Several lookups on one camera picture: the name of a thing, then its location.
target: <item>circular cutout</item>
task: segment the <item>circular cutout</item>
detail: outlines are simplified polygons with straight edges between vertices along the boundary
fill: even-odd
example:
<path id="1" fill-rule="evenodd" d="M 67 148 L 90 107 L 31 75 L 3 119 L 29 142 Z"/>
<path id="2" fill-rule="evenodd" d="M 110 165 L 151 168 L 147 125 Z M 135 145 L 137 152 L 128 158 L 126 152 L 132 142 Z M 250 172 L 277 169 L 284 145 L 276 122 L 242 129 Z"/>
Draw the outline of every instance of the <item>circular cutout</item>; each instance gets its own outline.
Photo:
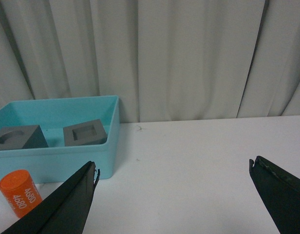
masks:
<path id="1" fill-rule="evenodd" d="M 8 144 L 12 142 L 13 140 L 16 140 L 17 137 L 23 136 L 24 132 L 21 130 L 15 130 L 8 133 L 5 133 L 0 137 L 0 144 Z"/>

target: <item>orange cylinder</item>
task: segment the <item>orange cylinder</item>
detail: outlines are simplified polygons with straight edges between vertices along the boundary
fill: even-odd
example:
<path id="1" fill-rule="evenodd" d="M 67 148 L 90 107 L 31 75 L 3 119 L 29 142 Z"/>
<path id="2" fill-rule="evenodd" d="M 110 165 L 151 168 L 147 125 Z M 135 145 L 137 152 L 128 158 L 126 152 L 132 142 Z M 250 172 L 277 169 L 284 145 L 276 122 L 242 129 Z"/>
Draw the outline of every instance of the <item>orange cylinder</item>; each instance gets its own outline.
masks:
<path id="1" fill-rule="evenodd" d="M 22 218 L 42 202 L 27 170 L 13 171 L 0 180 L 0 191 L 15 214 Z"/>

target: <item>white table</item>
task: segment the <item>white table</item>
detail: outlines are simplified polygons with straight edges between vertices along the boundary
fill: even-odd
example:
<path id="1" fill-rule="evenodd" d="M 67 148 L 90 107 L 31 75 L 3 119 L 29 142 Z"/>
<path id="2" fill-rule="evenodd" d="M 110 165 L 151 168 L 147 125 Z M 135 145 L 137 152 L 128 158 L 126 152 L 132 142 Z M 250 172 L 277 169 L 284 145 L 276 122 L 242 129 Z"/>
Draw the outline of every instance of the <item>white table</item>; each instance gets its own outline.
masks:
<path id="1" fill-rule="evenodd" d="M 249 176 L 257 155 L 300 178 L 300 116 L 121 124 L 83 233 L 278 234 Z M 16 220 L 0 194 L 0 232 Z"/>

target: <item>square cutout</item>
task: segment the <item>square cutout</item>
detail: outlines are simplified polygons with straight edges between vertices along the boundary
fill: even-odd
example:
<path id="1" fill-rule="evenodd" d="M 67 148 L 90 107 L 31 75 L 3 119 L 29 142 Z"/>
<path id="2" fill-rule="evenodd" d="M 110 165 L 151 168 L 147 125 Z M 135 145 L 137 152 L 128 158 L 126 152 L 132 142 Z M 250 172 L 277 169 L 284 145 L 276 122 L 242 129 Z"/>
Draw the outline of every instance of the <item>square cutout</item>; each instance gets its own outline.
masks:
<path id="1" fill-rule="evenodd" d="M 92 137 L 97 135 L 94 125 L 88 125 L 88 126 L 73 129 L 72 133 L 73 133 L 74 140 L 81 140 L 87 137 Z"/>

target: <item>gray cube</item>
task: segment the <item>gray cube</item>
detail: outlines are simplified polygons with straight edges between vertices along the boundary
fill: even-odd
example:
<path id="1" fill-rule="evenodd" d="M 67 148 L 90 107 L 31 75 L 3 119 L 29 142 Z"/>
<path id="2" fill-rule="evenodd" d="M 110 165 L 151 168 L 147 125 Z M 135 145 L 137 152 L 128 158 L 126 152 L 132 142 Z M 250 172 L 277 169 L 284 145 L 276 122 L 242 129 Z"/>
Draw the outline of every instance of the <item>gray cube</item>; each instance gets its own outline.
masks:
<path id="1" fill-rule="evenodd" d="M 63 128 L 64 145 L 97 145 L 107 141 L 107 133 L 99 119 Z"/>
<path id="2" fill-rule="evenodd" d="M 39 125 L 3 127 L 0 129 L 0 150 L 48 147 Z"/>

